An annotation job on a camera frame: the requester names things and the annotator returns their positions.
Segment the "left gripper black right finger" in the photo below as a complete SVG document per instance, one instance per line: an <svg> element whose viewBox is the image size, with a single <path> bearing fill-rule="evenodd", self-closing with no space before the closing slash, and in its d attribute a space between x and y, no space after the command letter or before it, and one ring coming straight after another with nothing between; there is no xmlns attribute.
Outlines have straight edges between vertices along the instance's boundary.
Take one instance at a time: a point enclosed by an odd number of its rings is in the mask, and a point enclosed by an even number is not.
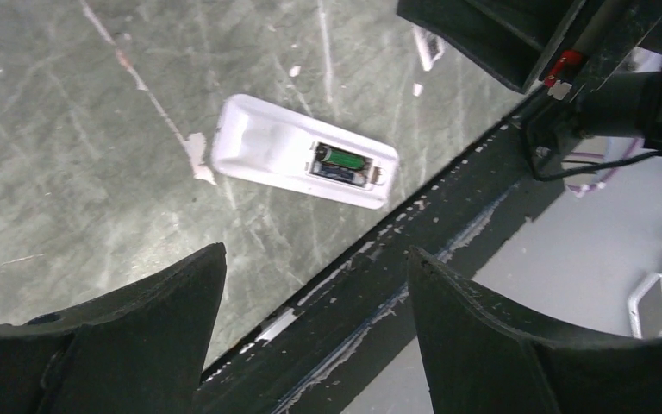
<svg viewBox="0 0 662 414"><path fill-rule="evenodd" d="M541 314L419 248L408 285L435 412L662 413L662 337Z"/></svg>

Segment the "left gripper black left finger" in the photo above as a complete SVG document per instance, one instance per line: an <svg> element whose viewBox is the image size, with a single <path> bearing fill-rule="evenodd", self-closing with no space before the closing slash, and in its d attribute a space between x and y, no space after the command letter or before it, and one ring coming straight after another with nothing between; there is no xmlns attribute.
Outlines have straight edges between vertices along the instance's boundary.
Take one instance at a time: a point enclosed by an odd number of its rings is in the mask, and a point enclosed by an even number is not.
<svg viewBox="0 0 662 414"><path fill-rule="evenodd" d="M0 324L0 413L187 413L227 274L210 244L137 282Z"/></svg>

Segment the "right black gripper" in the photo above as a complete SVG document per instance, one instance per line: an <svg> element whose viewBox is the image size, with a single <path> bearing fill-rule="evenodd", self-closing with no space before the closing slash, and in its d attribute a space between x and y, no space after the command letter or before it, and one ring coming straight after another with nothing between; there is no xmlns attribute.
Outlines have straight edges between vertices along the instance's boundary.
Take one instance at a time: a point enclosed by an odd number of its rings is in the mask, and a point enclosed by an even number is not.
<svg viewBox="0 0 662 414"><path fill-rule="evenodd" d="M540 79L583 8L572 0L408 0L397 14L438 35L512 91ZM575 140L639 140L662 156L662 1L627 1L595 17L601 36L575 46L547 87L536 143L559 151Z"/></svg>

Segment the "white battery cover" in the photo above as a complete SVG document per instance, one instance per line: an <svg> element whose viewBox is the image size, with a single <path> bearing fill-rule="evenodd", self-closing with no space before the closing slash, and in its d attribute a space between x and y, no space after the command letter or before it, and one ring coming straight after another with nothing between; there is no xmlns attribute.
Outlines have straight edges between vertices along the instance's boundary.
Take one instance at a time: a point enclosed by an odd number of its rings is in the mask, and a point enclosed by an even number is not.
<svg viewBox="0 0 662 414"><path fill-rule="evenodd" d="M422 69L430 72L434 63L445 53L446 42L437 34L416 25L413 26L412 33Z"/></svg>

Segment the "black green battery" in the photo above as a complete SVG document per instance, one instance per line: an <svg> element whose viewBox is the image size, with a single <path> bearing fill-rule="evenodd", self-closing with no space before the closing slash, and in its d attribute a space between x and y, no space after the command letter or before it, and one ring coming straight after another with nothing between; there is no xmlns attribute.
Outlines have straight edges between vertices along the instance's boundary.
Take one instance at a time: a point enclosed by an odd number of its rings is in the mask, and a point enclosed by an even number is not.
<svg viewBox="0 0 662 414"><path fill-rule="evenodd" d="M310 174L346 185L363 187L366 185L366 176L361 172L349 170L342 166L316 162L309 171Z"/></svg>
<svg viewBox="0 0 662 414"><path fill-rule="evenodd" d="M367 158L362 155L322 143L315 148L315 158L323 164L339 166L352 171L362 171L367 166Z"/></svg>

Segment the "white remote control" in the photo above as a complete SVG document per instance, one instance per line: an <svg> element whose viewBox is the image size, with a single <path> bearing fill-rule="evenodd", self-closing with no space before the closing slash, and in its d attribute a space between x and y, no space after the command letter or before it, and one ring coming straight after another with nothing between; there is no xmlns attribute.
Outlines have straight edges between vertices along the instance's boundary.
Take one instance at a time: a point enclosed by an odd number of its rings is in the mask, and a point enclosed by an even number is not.
<svg viewBox="0 0 662 414"><path fill-rule="evenodd" d="M309 173L327 144L367 158L366 185ZM223 105L210 153L219 173L370 210L383 207L400 164L395 148L246 94Z"/></svg>

